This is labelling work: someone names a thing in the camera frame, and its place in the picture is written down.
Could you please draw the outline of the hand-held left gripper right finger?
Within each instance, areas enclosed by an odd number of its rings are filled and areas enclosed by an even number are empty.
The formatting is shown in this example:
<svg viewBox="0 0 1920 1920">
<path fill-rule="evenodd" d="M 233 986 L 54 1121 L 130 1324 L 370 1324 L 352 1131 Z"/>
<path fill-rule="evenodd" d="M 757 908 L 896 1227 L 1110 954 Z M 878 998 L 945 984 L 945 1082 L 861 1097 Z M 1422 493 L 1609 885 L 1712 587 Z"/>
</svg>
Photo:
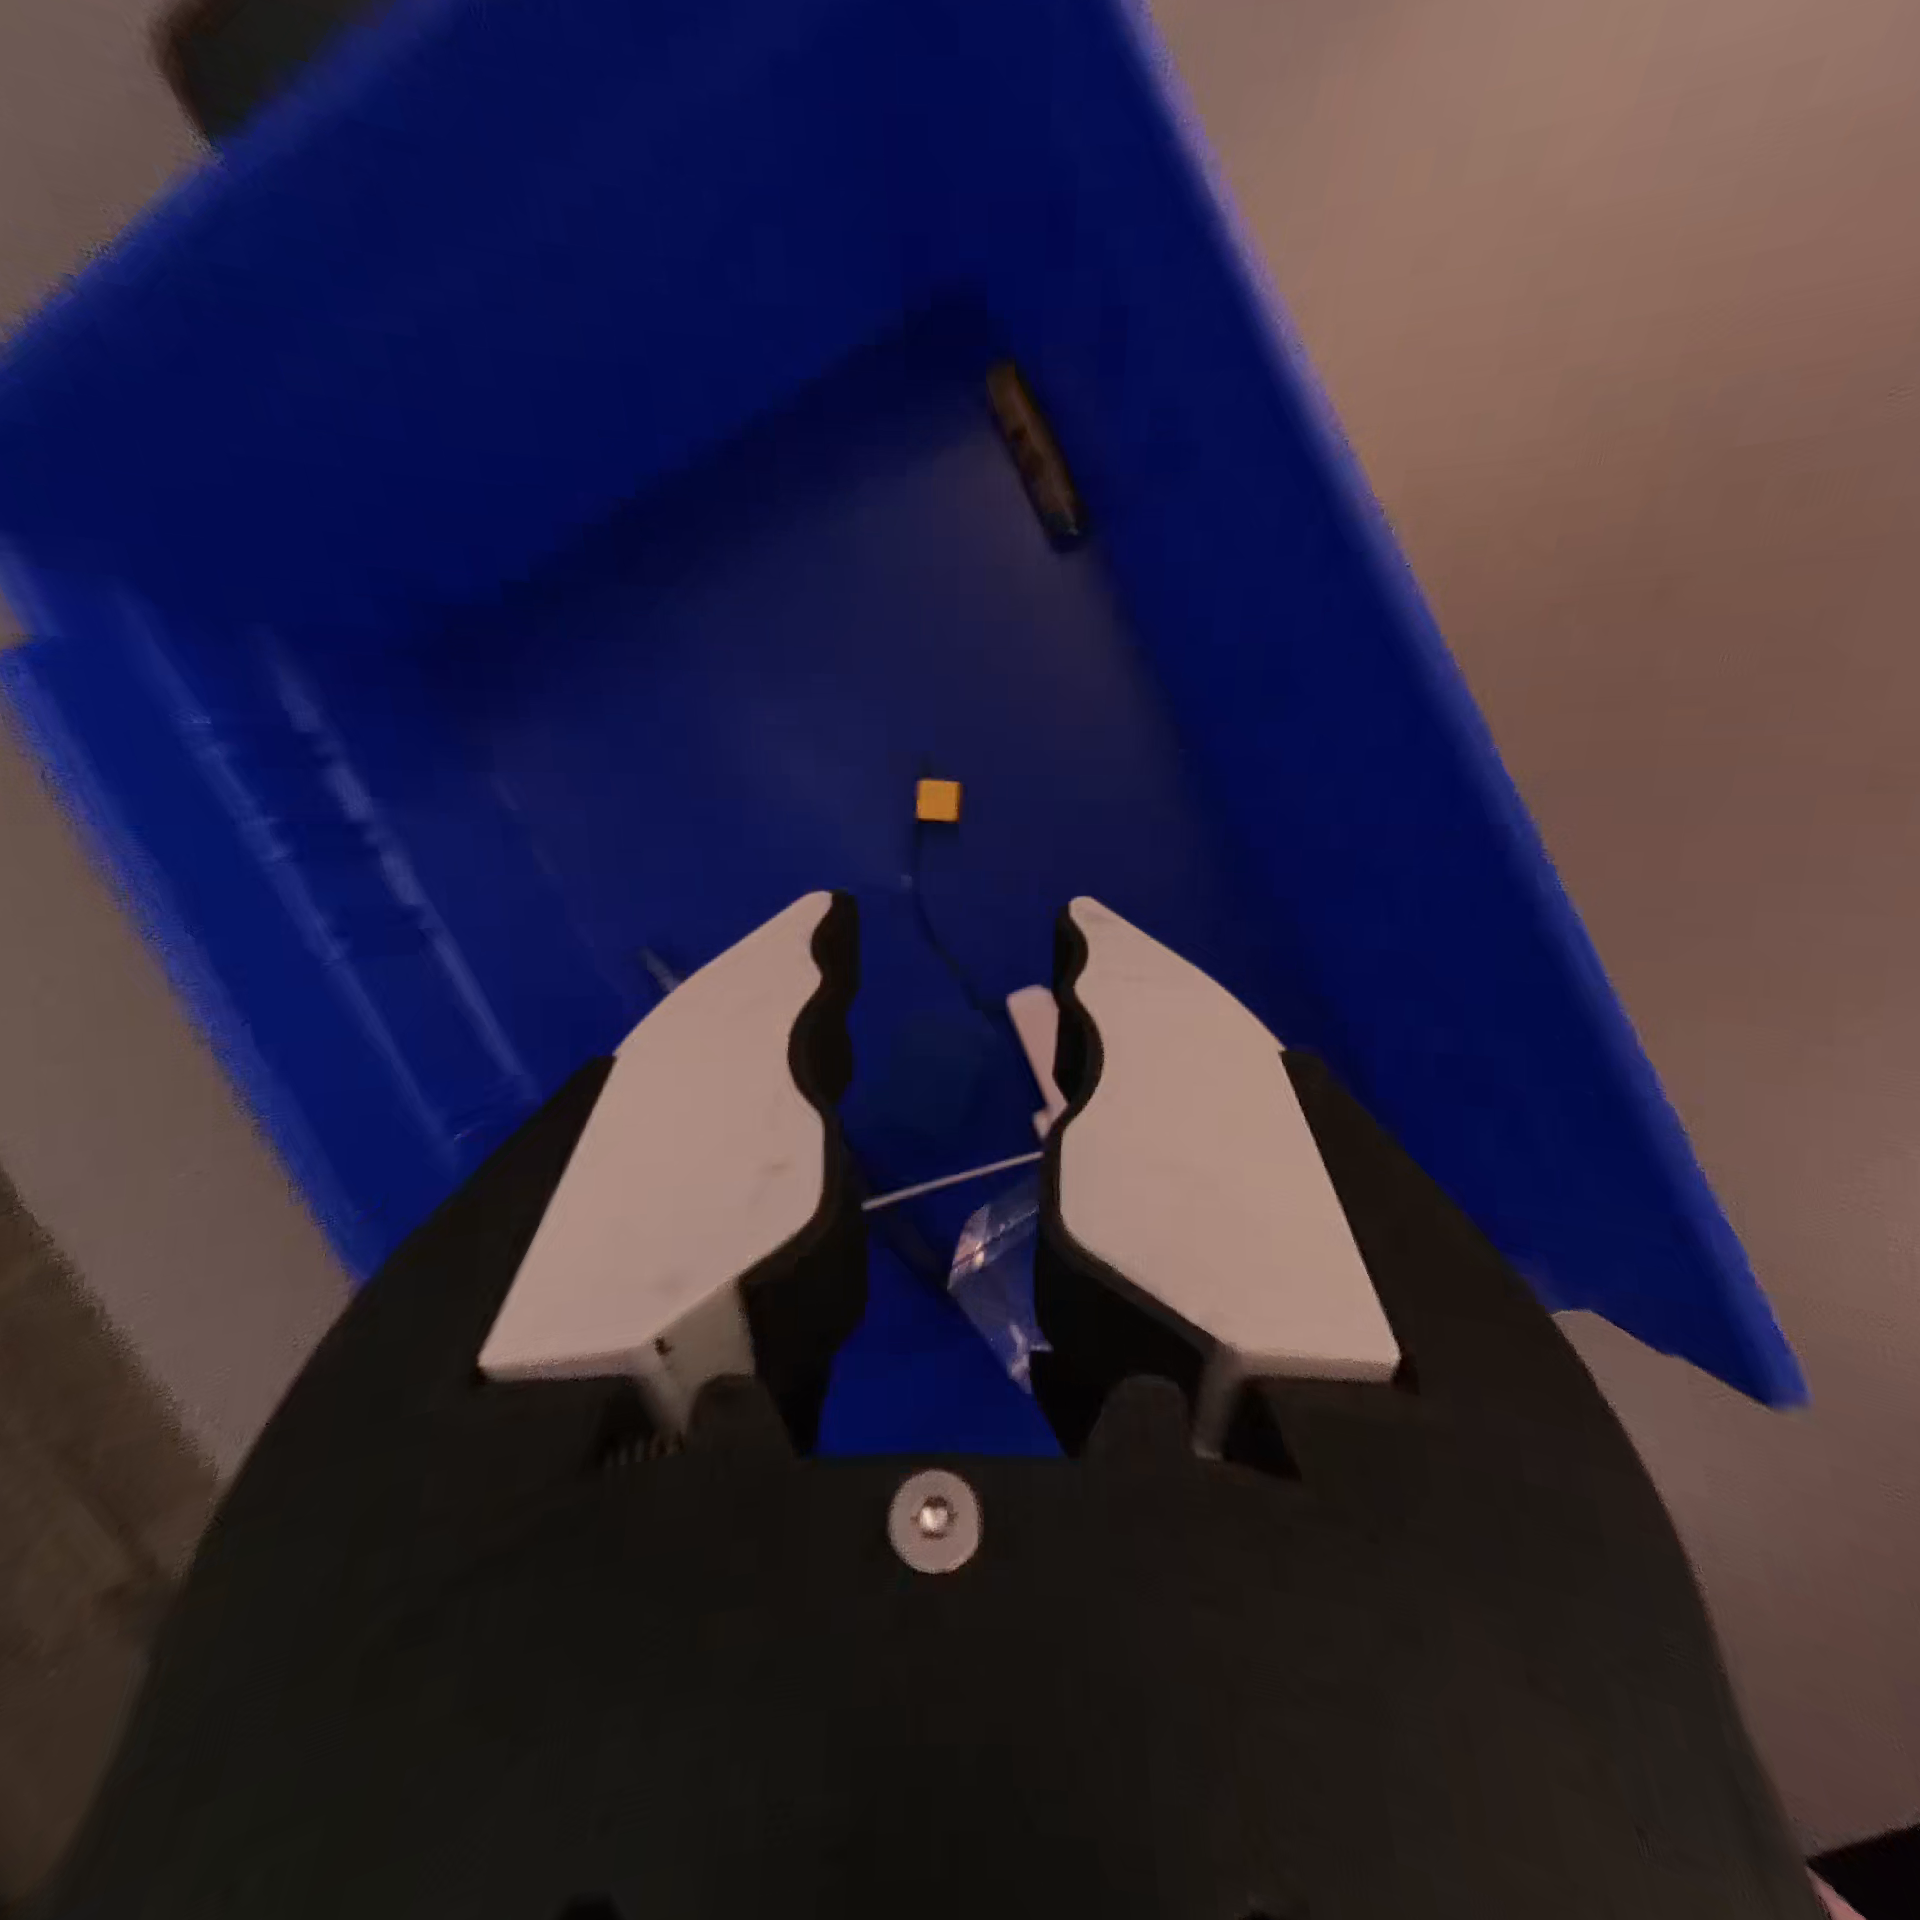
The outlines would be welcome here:
<svg viewBox="0 0 1920 1920">
<path fill-rule="evenodd" d="M 1064 1451 L 1131 1381 L 1174 1390 L 1204 1456 L 1244 1451 L 1266 1382 L 1392 1386 L 1402 1344 L 1282 1043 L 1090 897 L 1059 918 L 1051 996 L 1036 1398 Z"/>
</svg>

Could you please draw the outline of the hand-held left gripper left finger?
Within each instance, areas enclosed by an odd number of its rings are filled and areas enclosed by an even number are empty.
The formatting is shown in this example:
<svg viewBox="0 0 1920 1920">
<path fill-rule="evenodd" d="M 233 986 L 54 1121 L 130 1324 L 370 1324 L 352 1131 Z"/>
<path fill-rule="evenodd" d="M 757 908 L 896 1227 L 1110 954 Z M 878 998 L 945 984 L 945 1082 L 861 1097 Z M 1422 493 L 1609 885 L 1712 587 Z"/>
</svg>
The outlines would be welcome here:
<svg viewBox="0 0 1920 1920">
<path fill-rule="evenodd" d="M 494 1382 L 627 1378 L 684 1433 L 760 1381 L 796 1451 L 869 1300 L 852 1077 L 857 906 L 809 893 L 620 1043 L 480 1349 Z"/>
</svg>

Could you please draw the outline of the blue plastic bin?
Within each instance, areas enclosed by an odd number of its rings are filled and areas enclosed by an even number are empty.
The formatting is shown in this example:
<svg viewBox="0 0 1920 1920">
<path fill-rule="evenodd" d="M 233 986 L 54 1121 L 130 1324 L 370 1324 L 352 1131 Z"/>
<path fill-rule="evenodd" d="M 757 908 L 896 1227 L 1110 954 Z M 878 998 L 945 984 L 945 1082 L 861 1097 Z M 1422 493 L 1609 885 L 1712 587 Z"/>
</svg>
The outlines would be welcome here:
<svg viewBox="0 0 1920 1920">
<path fill-rule="evenodd" d="M 986 398 L 1088 508 L 1056 552 Z M 1809 1388 L 1142 4 L 398 4 L 4 348 L 4 686 L 354 1280 L 794 897 L 872 1178 L 1070 897 L 1536 1285 Z"/>
</svg>

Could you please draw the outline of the clear plastic bag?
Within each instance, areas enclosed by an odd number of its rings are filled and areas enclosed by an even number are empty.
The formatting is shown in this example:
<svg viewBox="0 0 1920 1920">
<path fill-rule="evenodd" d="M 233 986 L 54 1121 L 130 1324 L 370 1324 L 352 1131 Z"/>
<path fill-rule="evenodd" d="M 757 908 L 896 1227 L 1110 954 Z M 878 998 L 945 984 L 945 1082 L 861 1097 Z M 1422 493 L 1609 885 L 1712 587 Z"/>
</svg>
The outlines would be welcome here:
<svg viewBox="0 0 1920 1920">
<path fill-rule="evenodd" d="M 970 1214 L 950 1252 L 949 1298 L 1002 1371 L 1033 1394 L 1033 1358 L 1049 1350 L 1038 1313 L 1041 1176 Z"/>
</svg>

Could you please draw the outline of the thin white stick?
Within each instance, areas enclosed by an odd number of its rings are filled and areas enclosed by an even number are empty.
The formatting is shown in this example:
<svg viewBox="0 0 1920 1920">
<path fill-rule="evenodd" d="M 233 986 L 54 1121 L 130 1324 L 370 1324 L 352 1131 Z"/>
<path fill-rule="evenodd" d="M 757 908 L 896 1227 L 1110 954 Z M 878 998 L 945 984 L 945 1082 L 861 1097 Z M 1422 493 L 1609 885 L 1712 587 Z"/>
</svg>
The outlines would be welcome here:
<svg viewBox="0 0 1920 1920">
<path fill-rule="evenodd" d="M 896 1187 L 896 1188 L 889 1188 L 889 1192 L 872 1193 L 859 1202 L 859 1210 L 869 1211 L 869 1214 L 872 1211 L 896 1210 L 900 1204 L 916 1202 L 916 1201 L 922 1201 L 926 1196 L 933 1196 L 933 1193 L 946 1193 L 946 1192 L 953 1192 L 953 1188 L 964 1188 L 964 1187 L 971 1187 L 971 1184 L 981 1184 L 981 1182 L 1002 1178 L 1006 1172 L 1033 1168 L 1043 1160 L 1045 1160 L 1043 1149 L 1026 1149 L 1026 1152 L 1014 1154 L 1014 1156 L 994 1160 L 994 1161 L 986 1161 L 986 1164 L 973 1164 L 970 1168 L 950 1171 L 950 1172 L 938 1176 L 933 1180 L 924 1180 L 924 1182 Z"/>
</svg>

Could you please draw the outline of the dark cylindrical battery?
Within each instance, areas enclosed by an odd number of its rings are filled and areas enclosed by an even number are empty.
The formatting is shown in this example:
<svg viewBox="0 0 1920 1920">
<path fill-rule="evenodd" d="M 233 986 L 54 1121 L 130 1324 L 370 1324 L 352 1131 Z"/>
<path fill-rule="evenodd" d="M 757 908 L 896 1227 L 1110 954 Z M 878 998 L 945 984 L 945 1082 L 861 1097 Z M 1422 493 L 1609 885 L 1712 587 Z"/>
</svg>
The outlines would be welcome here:
<svg viewBox="0 0 1920 1920">
<path fill-rule="evenodd" d="M 1072 553 L 1088 540 L 1088 508 L 1064 446 L 1017 361 L 1011 357 L 994 361 L 982 390 L 1000 443 L 1017 470 L 1043 534 L 1056 552 Z"/>
</svg>

